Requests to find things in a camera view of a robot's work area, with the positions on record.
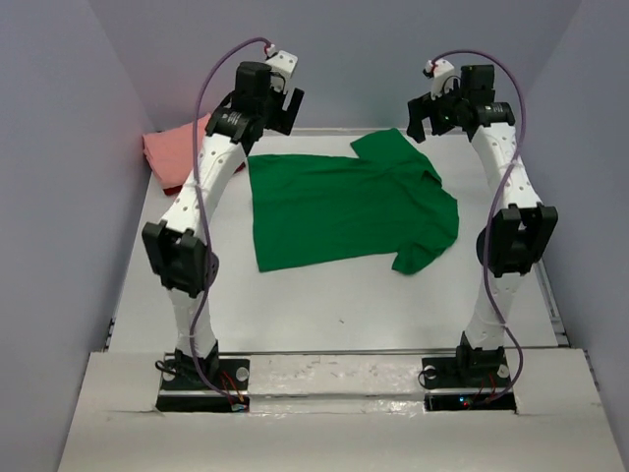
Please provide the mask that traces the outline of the green t shirt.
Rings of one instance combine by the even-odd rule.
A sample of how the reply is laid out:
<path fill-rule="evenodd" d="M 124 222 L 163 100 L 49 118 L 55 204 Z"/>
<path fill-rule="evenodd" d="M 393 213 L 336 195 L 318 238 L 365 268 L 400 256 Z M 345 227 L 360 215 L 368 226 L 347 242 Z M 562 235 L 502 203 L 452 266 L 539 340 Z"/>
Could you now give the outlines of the green t shirt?
<path fill-rule="evenodd" d="M 261 272 L 391 254 L 413 275 L 458 239 L 457 200 L 396 129 L 351 142 L 352 156 L 251 157 L 253 241 Z"/>

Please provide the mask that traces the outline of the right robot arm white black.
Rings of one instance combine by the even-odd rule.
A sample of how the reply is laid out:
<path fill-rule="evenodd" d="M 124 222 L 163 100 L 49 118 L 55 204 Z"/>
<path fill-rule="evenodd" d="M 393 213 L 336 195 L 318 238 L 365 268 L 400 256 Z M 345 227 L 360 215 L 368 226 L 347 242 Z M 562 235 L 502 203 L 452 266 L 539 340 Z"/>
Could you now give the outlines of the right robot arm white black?
<path fill-rule="evenodd" d="M 542 202 L 529 179 L 513 110 L 495 99 L 493 66 L 456 69 L 445 59 L 433 59 L 424 74 L 431 88 L 408 103 L 408 136 L 423 142 L 425 120 L 435 136 L 462 130 L 481 161 L 493 197 L 476 243 L 482 282 L 470 322 L 454 355 L 424 360 L 418 380 L 426 389 L 509 387 L 514 378 L 504 348 L 513 336 L 508 315 L 517 290 L 543 256 L 558 212 Z"/>

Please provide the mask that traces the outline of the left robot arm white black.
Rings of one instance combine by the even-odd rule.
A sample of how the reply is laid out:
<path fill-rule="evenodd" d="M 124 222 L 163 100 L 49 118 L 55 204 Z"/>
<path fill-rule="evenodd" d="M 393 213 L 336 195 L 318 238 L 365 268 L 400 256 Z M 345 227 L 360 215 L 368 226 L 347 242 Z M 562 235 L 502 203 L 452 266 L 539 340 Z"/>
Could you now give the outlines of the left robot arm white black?
<path fill-rule="evenodd" d="M 297 64 L 295 55 L 281 50 L 238 66 L 233 90 L 211 112 L 204 132 L 193 136 L 193 169 L 179 196 L 158 221 L 143 227 L 149 265 L 171 301 L 178 334 L 173 355 L 156 366 L 197 388 L 212 385 L 219 371 L 207 306 L 219 266 L 209 222 L 264 131 L 291 134 L 304 97 L 290 87 Z"/>

